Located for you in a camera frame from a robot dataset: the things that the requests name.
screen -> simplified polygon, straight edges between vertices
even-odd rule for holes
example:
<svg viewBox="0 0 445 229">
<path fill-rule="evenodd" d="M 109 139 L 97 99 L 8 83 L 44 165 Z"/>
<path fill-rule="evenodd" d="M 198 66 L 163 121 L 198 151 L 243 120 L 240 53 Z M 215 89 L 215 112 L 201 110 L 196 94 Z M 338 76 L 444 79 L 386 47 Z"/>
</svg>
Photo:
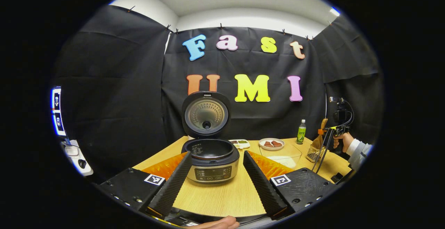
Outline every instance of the screen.
<svg viewBox="0 0 445 229">
<path fill-rule="evenodd" d="M 51 90 L 51 112 L 52 122 L 54 123 L 54 131 L 59 136 L 66 136 L 63 128 L 62 114 L 60 112 L 60 93 L 61 87 L 56 86 Z"/>
</svg>

green bottle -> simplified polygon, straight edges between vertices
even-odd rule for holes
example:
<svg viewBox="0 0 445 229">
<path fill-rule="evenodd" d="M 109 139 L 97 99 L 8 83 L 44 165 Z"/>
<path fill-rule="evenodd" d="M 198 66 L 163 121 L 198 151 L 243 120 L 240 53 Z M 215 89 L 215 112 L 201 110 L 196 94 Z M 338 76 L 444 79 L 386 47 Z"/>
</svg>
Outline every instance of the green bottle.
<svg viewBox="0 0 445 229">
<path fill-rule="evenodd" d="M 305 139 L 305 134 L 306 134 L 306 124 L 305 124 L 306 120 L 302 119 L 301 120 L 301 125 L 298 128 L 298 134 L 297 134 L 297 144 L 302 145 L 303 144 L 303 140 Z"/>
</svg>

sleeve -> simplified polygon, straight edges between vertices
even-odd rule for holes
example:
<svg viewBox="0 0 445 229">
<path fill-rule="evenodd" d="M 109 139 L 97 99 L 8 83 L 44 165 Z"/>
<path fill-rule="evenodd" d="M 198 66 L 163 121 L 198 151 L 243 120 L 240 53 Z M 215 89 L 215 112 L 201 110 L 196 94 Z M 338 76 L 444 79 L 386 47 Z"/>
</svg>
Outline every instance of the sleeve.
<svg viewBox="0 0 445 229">
<path fill-rule="evenodd" d="M 354 170 L 357 171 L 360 168 L 362 162 L 366 159 L 371 149 L 372 145 L 365 144 L 357 139 L 354 139 L 351 142 L 351 145 L 346 153 L 351 156 L 348 162 L 351 164 Z"/>
</svg>

inner lid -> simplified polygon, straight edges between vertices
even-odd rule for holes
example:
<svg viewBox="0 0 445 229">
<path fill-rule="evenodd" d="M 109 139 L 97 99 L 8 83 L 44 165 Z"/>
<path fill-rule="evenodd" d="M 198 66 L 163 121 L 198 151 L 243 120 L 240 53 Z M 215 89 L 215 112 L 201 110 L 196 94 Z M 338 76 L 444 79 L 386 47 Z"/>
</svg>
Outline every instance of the inner lid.
<svg viewBox="0 0 445 229">
<path fill-rule="evenodd" d="M 191 102 L 184 118 L 187 126 L 197 134 L 213 134 L 224 128 L 228 119 L 226 105 L 218 99 L 202 97 Z"/>
<path fill-rule="evenodd" d="M 210 160 L 226 158 L 232 153 L 234 146 L 219 139 L 196 139 L 186 145 L 186 150 L 191 151 L 192 157 L 196 159 Z"/>
</svg>

colorful foam letter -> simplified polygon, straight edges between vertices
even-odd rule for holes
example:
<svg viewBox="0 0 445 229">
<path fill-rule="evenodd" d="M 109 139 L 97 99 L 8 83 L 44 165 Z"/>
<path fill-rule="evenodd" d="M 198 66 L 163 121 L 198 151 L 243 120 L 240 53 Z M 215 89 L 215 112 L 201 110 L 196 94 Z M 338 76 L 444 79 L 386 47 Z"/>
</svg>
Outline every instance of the colorful foam letter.
<svg viewBox="0 0 445 229">
<path fill-rule="evenodd" d="M 277 51 L 277 47 L 274 45 L 275 40 L 269 37 L 262 37 L 261 39 L 261 49 L 265 53 L 275 53 Z"/>
<path fill-rule="evenodd" d="M 301 49 L 303 49 L 303 46 L 299 45 L 297 41 L 291 42 L 290 45 L 292 48 L 294 48 L 294 54 L 297 58 L 303 59 L 306 57 L 304 54 L 301 53 Z"/>
<path fill-rule="evenodd" d="M 238 96 L 235 97 L 236 102 L 246 102 L 247 98 L 244 95 L 244 92 L 246 92 L 250 101 L 253 101 L 257 92 L 257 102 L 270 101 L 270 97 L 267 92 L 267 81 L 269 80 L 267 75 L 258 75 L 255 83 L 253 84 L 246 74 L 237 74 L 235 75 L 235 79 L 238 80 Z"/>
<path fill-rule="evenodd" d="M 199 91 L 199 82 L 202 80 L 202 76 L 198 74 L 192 74 L 187 76 L 189 81 L 189 89 L 187 95 Z"/>
<path fill-rule="evenodd" d="M 289 100 L 302 101 L 303 97 L 300 95 L 300 77 L 289 76 L 288 80 L 291 83 L 291 97 L 289 97 Z"/>
<path fill-rule="evenodd" d="M 216 47 L 218 47 L 221 50 L 229 49 L 230 51 L 235 51 L 236 49 L 238 49 L 238 46 L 236 45 L 237 39 L 235 36 L 224 35 L 219 37 L 219 40 L 221 41 L 218 41 L 216 43 Z"/>
<path fill-rule="evenodd" d="M 204 52 L 200 51 L 199 48 L 201 48 L 202 50 L 205 48 L 205 44 L 204 42 L 202 42 L 202 40 L 205 39 L 206 37 L 203 34 L 200 34 L 192 39 L 187 40 L 186 42 L 183 42 L 183 45 L 189 50 L 190 61 L 194 61 L 195 59 L 204 56 Z"/>
<path fill-rule="evenodd" d="M 207 79 L 209 80 L 209 91 L 215 92 L 217 89 L 219 75 L 210 74 L 210 75 L 207 75 Z"/>
</svg>

